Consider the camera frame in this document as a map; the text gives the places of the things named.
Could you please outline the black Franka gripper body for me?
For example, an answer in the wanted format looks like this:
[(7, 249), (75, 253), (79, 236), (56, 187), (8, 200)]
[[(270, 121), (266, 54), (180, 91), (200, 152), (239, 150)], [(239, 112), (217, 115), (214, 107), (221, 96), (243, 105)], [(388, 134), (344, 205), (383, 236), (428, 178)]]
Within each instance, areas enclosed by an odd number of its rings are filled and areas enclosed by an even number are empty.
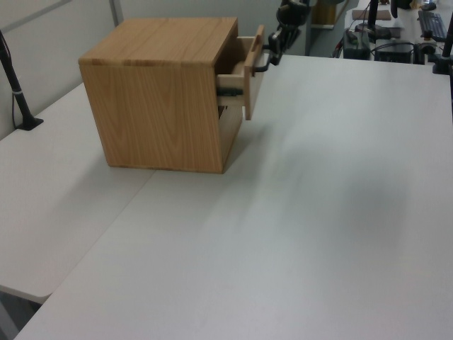
[(290, 49), (301, 31), (299, 26), (302, 24), (302, 16), (294, 13), (277, 16), (278, 26), (278, 50)]

